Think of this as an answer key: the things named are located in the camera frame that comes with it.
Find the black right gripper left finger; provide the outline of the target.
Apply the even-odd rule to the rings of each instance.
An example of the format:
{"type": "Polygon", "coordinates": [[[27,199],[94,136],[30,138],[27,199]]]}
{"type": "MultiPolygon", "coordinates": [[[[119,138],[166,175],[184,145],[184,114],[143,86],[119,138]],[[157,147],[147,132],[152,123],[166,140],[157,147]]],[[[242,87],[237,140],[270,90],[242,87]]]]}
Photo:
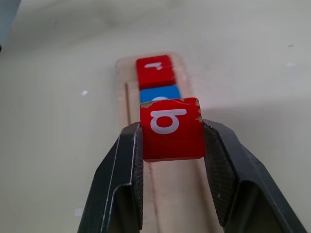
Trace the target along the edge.
{"type": "Polygon", "coordinates": [[[143,225],[142,128],[122,129],[98,166],[77,233],[140,233],[143,225]]]}

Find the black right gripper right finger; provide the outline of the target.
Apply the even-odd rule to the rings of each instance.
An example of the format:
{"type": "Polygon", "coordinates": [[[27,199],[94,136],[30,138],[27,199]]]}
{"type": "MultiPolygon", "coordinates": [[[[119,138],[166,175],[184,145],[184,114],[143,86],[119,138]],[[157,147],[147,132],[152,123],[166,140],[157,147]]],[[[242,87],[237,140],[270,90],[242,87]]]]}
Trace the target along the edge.
{"type": "Polygon", "coordinates": [[[224,233],[308,233],[263,163],[227,126],[203,121],[208,185],[224,233]]]}

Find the red letter b block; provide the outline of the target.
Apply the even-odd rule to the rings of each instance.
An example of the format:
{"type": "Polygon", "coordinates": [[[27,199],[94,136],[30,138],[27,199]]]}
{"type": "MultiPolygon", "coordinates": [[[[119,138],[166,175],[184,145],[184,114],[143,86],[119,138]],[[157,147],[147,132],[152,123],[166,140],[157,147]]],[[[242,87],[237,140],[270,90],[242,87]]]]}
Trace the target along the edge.
{"type": "Polygon", "coordinates": [[[141,104],[143,159],[146,162],[191,160],[205,156],[205,139],[197,98],[141,104]]]}

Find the long wooden letter tray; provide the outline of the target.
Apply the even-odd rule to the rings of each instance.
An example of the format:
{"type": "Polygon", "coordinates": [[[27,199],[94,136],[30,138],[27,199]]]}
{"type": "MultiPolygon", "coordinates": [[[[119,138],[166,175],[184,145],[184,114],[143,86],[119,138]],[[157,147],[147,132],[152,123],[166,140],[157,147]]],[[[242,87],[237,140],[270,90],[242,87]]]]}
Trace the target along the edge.
{"type": "MultiPolygon", "coordinates": [[[[136,60],[120,58],[119,127],[139,121],[136,60]]],[[[143,226],[140,233],[224,233],[208,185],[203,159],[144,163],[143,226]]]]}

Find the blue letter o block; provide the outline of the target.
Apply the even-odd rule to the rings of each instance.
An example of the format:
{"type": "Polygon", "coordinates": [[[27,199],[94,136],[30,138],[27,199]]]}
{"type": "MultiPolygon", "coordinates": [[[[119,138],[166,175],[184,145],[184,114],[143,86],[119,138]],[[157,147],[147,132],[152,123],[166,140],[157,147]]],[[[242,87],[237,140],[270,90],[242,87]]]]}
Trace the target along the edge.
{"type": "Polygon", "coordinates": [[[169,85],[157,88],[144,89],[140,91],[140,102],[149,102],[155,100],[169,100],[181,98],[178,87],[169,85]]]}

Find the red letter r block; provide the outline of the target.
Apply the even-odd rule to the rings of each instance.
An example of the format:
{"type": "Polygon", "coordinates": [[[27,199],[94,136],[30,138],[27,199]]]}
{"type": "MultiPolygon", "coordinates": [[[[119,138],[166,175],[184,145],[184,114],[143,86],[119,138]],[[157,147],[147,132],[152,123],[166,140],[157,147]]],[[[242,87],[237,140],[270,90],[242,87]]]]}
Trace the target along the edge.
{"type": "Polygon", "coordinates": [[[160,55],[136,60],[140,90],[170,86],[176,83],[170,56],[160,55]]]}

